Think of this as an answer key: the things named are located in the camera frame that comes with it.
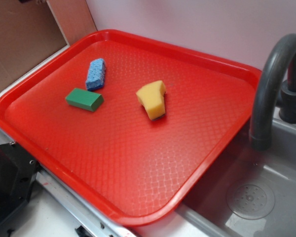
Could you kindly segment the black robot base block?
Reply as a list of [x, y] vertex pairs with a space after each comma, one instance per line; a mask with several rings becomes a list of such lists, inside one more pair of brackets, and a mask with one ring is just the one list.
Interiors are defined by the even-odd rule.
[[38, 166], [19, 144], [0, 145], [0, 227], [29, 203]]

